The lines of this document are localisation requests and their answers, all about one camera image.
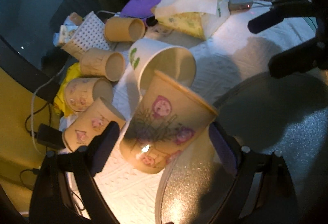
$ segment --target power adapter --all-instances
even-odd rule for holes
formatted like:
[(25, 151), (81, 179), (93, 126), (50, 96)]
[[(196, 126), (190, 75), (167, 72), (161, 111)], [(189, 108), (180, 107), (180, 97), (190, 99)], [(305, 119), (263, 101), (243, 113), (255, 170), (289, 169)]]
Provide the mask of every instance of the power adapter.
[(36, 140), (39, 144), (61, 150), (65, 148), (62, 134), (61, 131), (49, 127), (46, 124), (40, 124)]
[(252, 7), (253, 0), (229, 0), (229, 11), (248, 10)]

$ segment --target table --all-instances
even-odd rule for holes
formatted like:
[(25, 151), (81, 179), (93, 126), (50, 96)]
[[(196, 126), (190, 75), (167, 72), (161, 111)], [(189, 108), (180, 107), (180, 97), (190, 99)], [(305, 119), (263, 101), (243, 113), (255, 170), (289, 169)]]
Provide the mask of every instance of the table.
[[(148, 31), (146, 37), (189, 48), (197, 65), (191, 89), (209, 103), (214, 103), (240, 82), (267, 71), (271, 56), (314, 36), (303, 18), (286, 19), (258, 35), (251, 34), (248, 21), (268, 10), (268, 7), (254, 5), (247, 12), (232, 14), (205, 42), (177, 32), (163, 37)], [(128, 47), (118, 48), (127, 63)], [(133, 70), (128, 66), (114, 88), (113, 105), (129, 120), (138, 99)], [(120, 139), (103, 171), (96, 175), (96, 183), (121, 224), (154, 224), (155, 197), (162, 172), (149, 175), (134, 169), (119, 152)]]

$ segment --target brown paper cup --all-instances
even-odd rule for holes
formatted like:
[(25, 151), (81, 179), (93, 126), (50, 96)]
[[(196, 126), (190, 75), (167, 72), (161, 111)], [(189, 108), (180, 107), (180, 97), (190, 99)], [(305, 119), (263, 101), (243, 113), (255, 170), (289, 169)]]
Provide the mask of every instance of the brown paper cup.
[(118, 81), (125, 71), (125, 60), (121, 53), (91, 48), (80, 60), (84, 76), (103, 76)]
[(112, 42), (135, 42), (145, 35), (145, 24), (141, 19), (112, 17), (105, 24), (105, 37)]
[(65, 103), (75, 112), (85, 111), (98, 97), (113, 100), (112, 85), (104, 78), (77, 78), (64, 91)]
[(74, 152), (81, 145), (89, 145), (111, 121), (117, 122), (120, 129), (125, 124), (124, 116), (110, 102), (102, 97), (97, 98), (63, 133), (66, 148)]
[(155, 71), (120, 143), (122, 156), (142, 172), (158, 173), (217, 115), (199, 95)]

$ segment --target yellow plastic bag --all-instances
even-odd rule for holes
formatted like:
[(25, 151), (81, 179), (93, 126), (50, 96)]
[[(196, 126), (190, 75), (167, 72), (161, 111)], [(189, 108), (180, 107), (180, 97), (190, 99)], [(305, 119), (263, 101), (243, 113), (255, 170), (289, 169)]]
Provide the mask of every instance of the yellow plastic bag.
[(65, 103), (64, 90), (66, 88), (66, 85), (71, 80), (79, 78), (81, 76), (82, 76), (82, 74), (81, 74), (79, 63), (75, 63), (68, 68), (66, 77), (63, 80), (62, 84), (60, 85), (60, 88), (54, 99), (54, 110), (55, 110), (56, 114), (60, 115), (61, 112), (63, 112), (65, 117), (68, 117), (69, 115), (74, 114), (74, 112)]

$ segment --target large paper cup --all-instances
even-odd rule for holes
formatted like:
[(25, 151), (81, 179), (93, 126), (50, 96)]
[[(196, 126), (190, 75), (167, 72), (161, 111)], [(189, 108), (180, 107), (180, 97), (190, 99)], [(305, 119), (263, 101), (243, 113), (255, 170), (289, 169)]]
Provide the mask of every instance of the large paper cup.
[(112, 42), (135, 42), (145, 35), (145, 30), (141, 19), (114, 16), (105, 24), (105, 37)]
[(117, 122), (120, 129), (125, 124), (124, 116), (110, 102), (97, 98), (63, 133), (66, 148), (74, 152), (81, 145), (89, 145), (111, 121)]
[(64, 91), (66, 104), (75, 112), (85, 111), (98, 97), (113, 100), (113, 88), (104, 78), (77, 78)]
[(125, 60), (121, 53), (91, 48), (82, 56), (80, 69), (85, 76), (103, 76), (118, 81), (124, 73)]
[(130, 48), (129, 59), (140, 95), (144, 95), (159, 70), (180, 84), (190, 87), (196, 75), (196, 61), (192, 53), (182, 46), (143, 38)]
[(120, 143), (122, 156), (142, 172), (158, 173), (217, 115), (200, 96), (155, 71)]

